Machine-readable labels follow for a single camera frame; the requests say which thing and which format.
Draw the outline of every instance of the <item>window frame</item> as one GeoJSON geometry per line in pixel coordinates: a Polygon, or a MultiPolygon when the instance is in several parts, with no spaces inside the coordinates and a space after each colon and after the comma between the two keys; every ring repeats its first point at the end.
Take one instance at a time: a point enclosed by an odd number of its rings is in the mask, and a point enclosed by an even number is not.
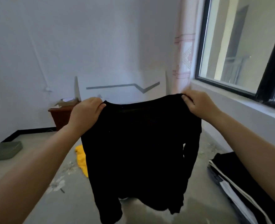
{"type": "Polygon", "coordinates": [[[204,52],[205,34],[208,25],[207,22],[210,11],[210,5],[211,0],[205,0],[203,20],[199,39],[197,63],[195,68],[195,79],[275,108],[275,45],[271,52],[270,58],[268,60],[268,63],[266,65],[265,71],[263,73],[262,79],[260,81],[256,93],[251,93],[239,88],[235,88],[233,86],[229,86],[224,83],[216,82],[212,79],[207,79],[199,76],[204,52]]]}

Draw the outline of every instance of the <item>window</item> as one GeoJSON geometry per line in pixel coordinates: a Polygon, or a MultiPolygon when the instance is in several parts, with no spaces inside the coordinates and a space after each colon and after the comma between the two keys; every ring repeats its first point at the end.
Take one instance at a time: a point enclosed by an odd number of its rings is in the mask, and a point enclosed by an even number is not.
{"type": "Polygon", "coordinates": [[[205,0],[195,78],[275,108],[275,0],[205,0]]]}

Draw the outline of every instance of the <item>yellow cloth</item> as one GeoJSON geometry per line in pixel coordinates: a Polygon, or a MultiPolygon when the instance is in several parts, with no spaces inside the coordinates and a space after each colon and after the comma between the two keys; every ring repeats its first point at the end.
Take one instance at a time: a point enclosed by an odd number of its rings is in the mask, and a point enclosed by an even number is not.
{"type": "Polygon", "coordinates": [[[83,145],[75,147],[75,152],[77,154],[77,164],[83,170],[84,175],[88,178],[88,168],[86,163],[86,154],[83,150],[83,145]]]}

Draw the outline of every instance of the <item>curtain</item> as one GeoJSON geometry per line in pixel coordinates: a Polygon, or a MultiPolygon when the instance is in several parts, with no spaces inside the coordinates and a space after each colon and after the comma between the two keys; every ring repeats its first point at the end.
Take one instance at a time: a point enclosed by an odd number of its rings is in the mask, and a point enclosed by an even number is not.
{"type": "Polygon", "coordinates": [[[177,46],[172,76],[172,94],[181,93],[190,84],[195,46],[198,0],[180,0],[175,37],[177,46]]]}

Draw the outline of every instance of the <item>black long-sleeve shirt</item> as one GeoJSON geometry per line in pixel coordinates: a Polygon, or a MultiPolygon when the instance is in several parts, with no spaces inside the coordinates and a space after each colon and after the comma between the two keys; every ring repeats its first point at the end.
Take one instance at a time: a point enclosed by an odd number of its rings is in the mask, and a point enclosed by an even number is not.
{"type": "Polygon", "coordinates": [[[96,124],[81,137],[101,222],[121,218],[118,198],[124,197],[179,213],[198,154],[201,119],[181,94],[128,105],[104,103],[96,124]]]}

